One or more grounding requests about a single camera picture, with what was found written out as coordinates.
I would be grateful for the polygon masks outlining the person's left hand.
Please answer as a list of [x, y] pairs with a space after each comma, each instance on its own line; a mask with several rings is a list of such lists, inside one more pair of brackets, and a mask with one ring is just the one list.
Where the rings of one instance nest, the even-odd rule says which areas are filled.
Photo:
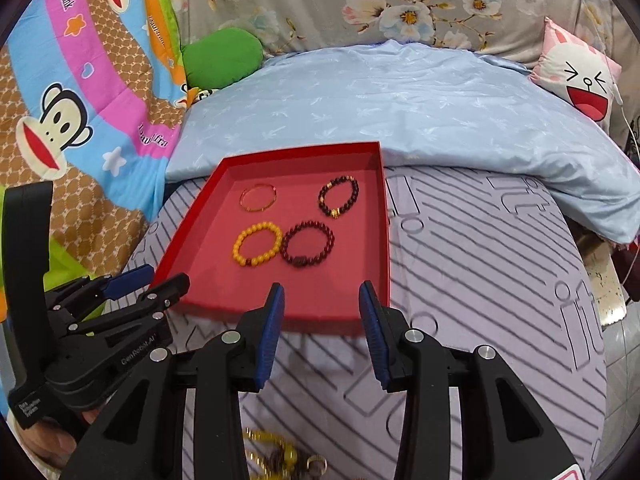
[[77, 448], [76, 440], [53, 422], [40, 420], [28, 429], [15, 424], [15, 434], [38, 469], [53, 478]]

